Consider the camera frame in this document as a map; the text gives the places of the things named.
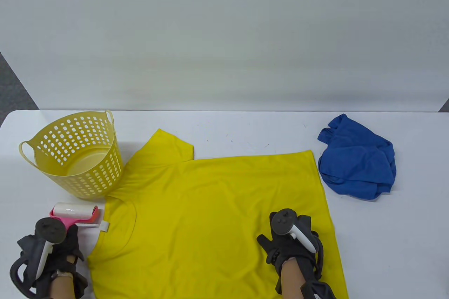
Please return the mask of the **person's left hand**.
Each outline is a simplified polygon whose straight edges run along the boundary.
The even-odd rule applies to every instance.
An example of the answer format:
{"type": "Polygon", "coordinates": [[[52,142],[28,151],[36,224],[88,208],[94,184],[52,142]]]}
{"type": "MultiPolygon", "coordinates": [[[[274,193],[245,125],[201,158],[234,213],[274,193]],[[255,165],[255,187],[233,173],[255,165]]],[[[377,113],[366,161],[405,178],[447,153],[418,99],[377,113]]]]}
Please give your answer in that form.
{"type": "Polygon", "coordinates": [[[61,243],[52,245],[52,252],[46,255],[43,262],[41,257],[46,251],[45,243],[37,233],[24,236],[18,245],[22,249],[21,263],[26,266],[22,276],[24,283],[32,284],[45,277],[54,280],[62,276],[72,277],[75,282],[86,282],[85,277],[76,271],[77,261],[84,260],[79,247],[77,225],[69,228],[61,243]]]}

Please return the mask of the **person's right hand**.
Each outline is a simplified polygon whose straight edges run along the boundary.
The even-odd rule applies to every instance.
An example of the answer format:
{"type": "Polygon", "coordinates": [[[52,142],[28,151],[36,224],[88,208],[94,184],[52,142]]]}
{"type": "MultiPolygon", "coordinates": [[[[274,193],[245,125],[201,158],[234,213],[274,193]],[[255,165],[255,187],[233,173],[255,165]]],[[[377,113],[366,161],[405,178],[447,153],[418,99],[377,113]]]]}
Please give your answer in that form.
{"type": "Polygon", "coordinates": [[[308,251],[297,239],[289,235],[278,235],[271,230],[272,240],[264,235],[257,237],[257,243],[267,254],[266,263],[272,264],[281,276],[283,264],[295,259],[306,280],[320,280],[323,269],[324,251],[319,234],[306,225],[305,230],[311,234],[311,241],[318,244],[317,253],[308,251]]]}

